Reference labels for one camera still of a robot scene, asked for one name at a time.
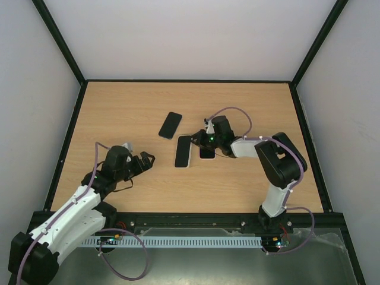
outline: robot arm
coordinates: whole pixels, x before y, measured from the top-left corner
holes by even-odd
[[[281,218],[281,214],[286,211],[286,201],[292,191],[290,188],[301,175],[298,162],[304,172],[307,170],[305,159],[283,132],[270,138],[237,137],[225,116],[217,116],[208,122],[205,120],[205,127],[207,130],[201,129],[192,136],[192,142],[199,147],[220,148],[225,156],[232,158],[260,159],[269,180],[269,189],[265,201],[260,206],[259,219],[263,228],[269,229],[272,224],[276,224],[277,217]],[[296,156],[298,162],[284,147]]]
[[[22,279],[30,285],[49,284],[65,258],[83,241],[102,228],[113,227],[116,209],[104,202],[120,181],[128,181],[153,167],[154,156],[142,152],[141,158],[131,154],[130,144],[113,146],[96,171],[85,175],[73,196],[49,220],[29,234],[19,233],[11,243],[8,269],[17,274],[23,256],[43,233],[26,259]]]

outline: wooden tabletop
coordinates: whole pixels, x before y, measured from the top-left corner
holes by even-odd
[[[268,180],[258,159],[201,160],[193,145],[190,167],[174,168],[178,135],[194,134],[204,118],[226,106],[248,112],[253,121],[250,136],[285,132],[305,157],[309,170],[294,188],[288,206],[305,206],[322,212],[305,144],[287,84],[251,83],[107,83],[90,82],[53,201],[57,210],[75,192],[94,164],[94,143],[131,142],[134,154],[146,151],[156,157],[152,169],[134,178],[134,187],[110,194],[106,202],[123,212],[256,213],[265,199]],[[183,115],[172,140],[158,136],[166,115]],[[226,115],[235,135],[249,127],[237,110]],[[99,161],[106,150],[99,150]],[[130,182],[119,183],[118,188]]]

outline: smartphone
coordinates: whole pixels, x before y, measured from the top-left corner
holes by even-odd
[[[174,112],[169,112],[164,121],[164,124],[161,127],[161,130],[159,131],[159,136],[171,140],[177,130],[181,119],[182,115]]]
[[[190,164],[191,135],[180,135],[177,142],[174,167],[186,168]]]
[[[201,159],[214,159],[215,158],[215,150],[208,150],[207,148],[200,147],[199,148],[199,157]]]

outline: white wall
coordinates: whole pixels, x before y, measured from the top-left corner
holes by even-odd
[[[86,78],[291,80],[335,0],[45,0]]]
[[[0,283],[11,239],[42,210],[79,91],[31,1],[0,1]]]
[[[335,211],[367,284],[379,284],[380,2],[347,4],[299,93]]]

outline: wire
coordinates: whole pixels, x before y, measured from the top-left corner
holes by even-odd
[[[131,186],[128,186],[128,187],[125,187],[125,188],[122,188],[122,189],[117,189],[117,190],[113,190],[114,193],[116,192],[120,192],[120,191],[123,191],[123,190],[126,190],[126,189],[131,189],[133,187],[133,180],[130,179],[132,185]]]
[[[215,150],[213,150],[212,148],[208,148],[208,147],[204,147],[203,145],[200,145],[200,144],[195,144],[197,147],[199,148],[203,148],[205,150],[209,150],[209,151],[213,151],[215,153],[216,156],[220,156],[220,157],[224,157],[225,159],[229,159],[228,156],[222,156],[221,154],[218,154],[215,152]]]
[[[290,238],[289,238],[288,232],[287,232],[287,230],[285,229],[285,227],[281,223],[280,223],[280,228],[284,231],[284,236],[290,242]]]
[[[293,210],[305,210],[307,212],[309,212],[310,216],[311,216],[311,229],[310,229],[310,234],[308,234],[308,237],[297,247],[293,248],[293,249],[290,249],[288,251],[283,251],[283,252],[268,252],[264,247],[262,248],[262,250],[265,252],[266,255],[281,255],[281,254],[289,254],[291,252],[294,252],[302,247],[304,247],[305,244],[307,244],[307,242],[311,239],[313,233],[314,233],[314,227],[315,227],[315,219],[314,219],[314,215],[313,215],[313,212],[305,207],[294,207],[294,208],[288,208],[287,210],[289,211],[293,211]]]
[[[126,229],[126,225],[125,225],[125,223],[123,221],[119,221],[116,224],[120,224],[122,226],[123,230]]]
[[[94,182],[94,178],[95,178],[95,174],[96,174],[96,169],[98,167],[98,163],[97,163],[97,156],[98,156],[98,146],[101,146],[101,147],[104,147],[106,148],[107,150],[109,150],[110,148],[105,146],[104,144],[101,144],[100,142],[95,142],[95,162],[94,162],[94,168],[93,168],[93,172],[92,172],[92,176],[91,176],[91,179],[90,179],[90,182],[88,183],[87,185],[87,188],[85,189],[85,191],[79,195],[77,197],[77,201],[79,201],[83,196],[85,196],[89,190],[91,189],[91,186]],[[42,238],[42,236],[44,236],[47,231],[49,229],[51,229],[51,227],[55,224],[55,222],[63,215],[67,212],[67,210],[69,210],[73,205],[75,205],[73,202],[69,203],[62,211],[60,211],[57,216],[55,216],[53,218],[53,220],[45,227],[45,233],[41,232],[36,238],[35,240],[31,243],[31,245],[29,246],[29,248],[26,250],[25,252],[25,255],[23,257],[23,259],[21,260],[21,263],[20,263],[20,267],[18,268],[18,272],[17,272],[17,282],[16,282],[16,285],[21,285],[21,275],[23,273],[23,269],[24,269],[24,266],[25,266],[25,263],[26,263],[26,260],[30,254],[30,252],[32,251],[32,249],[34,248],[34,246],[37,244],[37,242]]]
[[[221,112],[223,112],[223,111],[225,111],[225,110],[228,110],[228,109],[239,110],[240,112],[242,112],[242,113],[247,117],[247,119],[248,119],[248,121],[249,121],[249,129],[243,134],[243,137],[246,136],[246,135],[251,131],[251,129],[252,129],[252,120],[251,120],[251,117],[247,114],[246,111],[244,111],[243,109],[240,109],[240,108],[238,108],[238,107],[233,107],[233,106],[231,106],[231,107],[225,107],[225,108],[219,110],[218,112],[216,112],[215,114],[213,114],[212,116],[210,116],[210,117],[207,119],[207,122],[208,122],[209,120],[212,120],[212,118],[215,117],[216,115],[218,115],[219,113],[221,113]]]
[[[109,261],[106,259],[105,255],[103,254],[102,252],[102,246],[106,243],[106,241],[102,242],[99,246],[99,256],[102,258],[102,260],[106,263],[106,265],[109,267],[109,269],[111,269],[112,273],[114,273],[114,275],[118,276],[119,278],[123,279],[123,280],[126,280],[126,281],[137,281],[137,280],[140,280],[142,279],[145,275],[147,275],[147,271],[148,271],[148,267],[149,267],[149,263],[150,263],[150,259],[149,259],[149,254],[148,254],[148,250],[147,248],[145,247],[144,245],[144,242],[137,236],[135,235],[134,233],[131,233],[127,230],[123,230],[123,229],[116,229],[116,228],[111,228],[111,229],[103,229],[103,230],[99,230],[98,233],[101,233],[101,232],[121,232],[121,233],[124,233],[124,234],[127,234],[127,235],[130,235],[130,236],[133,236],[139,243],[140,245],[142,246],[142,249],[144,250],[144,253],[145,253],[145,268],[144,268],[144,271],[141,273],[140,276],[138,277],[135,277],[135,278],[131,278],[131,277],[127,277],[127,276],[124,276],[120,273],[118,273],[113,267],[112,265],[109,263]]]

